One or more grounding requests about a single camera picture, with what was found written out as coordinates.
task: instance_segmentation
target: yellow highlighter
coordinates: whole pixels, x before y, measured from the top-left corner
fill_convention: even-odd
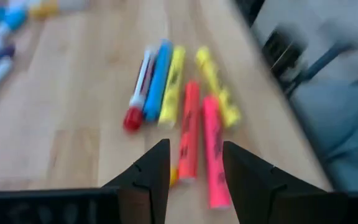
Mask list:
[[[176,46],[173,49],[171,67],[168,73],[167,84],[165,84],[158,125],[173,128],[177,121],[185,54],[186,50],[184,47]]]
[[[232,128],[239,124],[241,120],[239,108],[232,101],[228,87],[223,85],[219,79],[218,66],[212,61],[211,54],[207,47],[198,49],[196,64],[203,74],[210,92],[219,101],[224,127]]]

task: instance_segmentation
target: wooden table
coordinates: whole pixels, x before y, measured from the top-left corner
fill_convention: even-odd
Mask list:
[[[122,130],[144,47],[161,38],[186,47],[186,80],[200,80],[195,52],[210,47],[244,116],[225,139],[330,189],[230,0],[95,0],[16,34],[16,67],[0,87],[0,190],[102,186],[162,138],[176,163],[179,125]],[[237,223],[234,209],[208,209],[199,158],[196,183],[171,189],[166,223]]]

